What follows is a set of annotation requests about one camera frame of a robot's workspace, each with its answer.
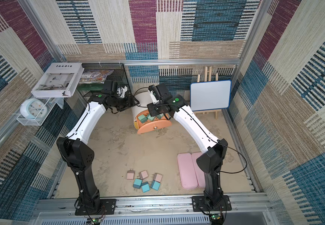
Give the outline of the white round drawer cabinet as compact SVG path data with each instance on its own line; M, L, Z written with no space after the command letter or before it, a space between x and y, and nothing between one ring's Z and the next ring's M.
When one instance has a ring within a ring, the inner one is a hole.
M149 92L142 92L137 94L136 99L139 100L139 104L137 106L132 107L132 115L133 115L133 121L135 119L135 117L142 111L148 110L147 109L147 104L152 103L152 99L150 97Z

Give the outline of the green plug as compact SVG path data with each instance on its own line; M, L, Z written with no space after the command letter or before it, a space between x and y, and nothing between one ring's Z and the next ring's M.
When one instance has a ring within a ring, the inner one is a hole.
M145 123L145 122L147 122L148 119L147 119L146 115L141 114L141 115L138 116L138 120L139 120L141 123Z
M155 118L156 118L156 117L155 117L155 116L152 116L151 114L148 114L148 115L147 115L147 119L148 119L150 122L153 122Z
M161 113L161 114L157 115L156 118L160 120L161 118L164 118L164 114Z

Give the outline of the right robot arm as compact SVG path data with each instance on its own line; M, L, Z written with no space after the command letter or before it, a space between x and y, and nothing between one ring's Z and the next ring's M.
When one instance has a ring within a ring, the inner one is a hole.
M152 116L169 114L179 122L195 140L202 155L197 166L204 172L204 201L208 210L219 210L224 205L223 190L220 183L220 170L223 165L228 143L218 139L200 122L190 105L180 95L172 95L164 83L150 85L148 92L152 103L147 104Z

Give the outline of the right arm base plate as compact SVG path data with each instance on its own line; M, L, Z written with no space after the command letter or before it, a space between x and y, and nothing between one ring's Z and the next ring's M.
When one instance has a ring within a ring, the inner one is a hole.
M192 196L191 200L194 212L222 212L232 210L228 195L218 196L215 200L211 200L205 196Z

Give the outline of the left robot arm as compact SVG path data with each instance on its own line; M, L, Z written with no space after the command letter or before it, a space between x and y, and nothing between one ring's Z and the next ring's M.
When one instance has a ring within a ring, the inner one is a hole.
M60 137L56 141L64 162L73 171L77 181L79 188L79 210L96 214L102 208L100 193L95 184L92 172L95 153L87 145L92 131L107 109L116 109L117 112L122 112L139 103L139 100L132 94L92 94L84 113L74 128L66 137Z

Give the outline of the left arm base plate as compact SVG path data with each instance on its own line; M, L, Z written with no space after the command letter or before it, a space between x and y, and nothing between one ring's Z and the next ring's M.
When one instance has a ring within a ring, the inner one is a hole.
M116 199L99 199L91 202L79 197L74 205L75 216L113 215L116 201Z

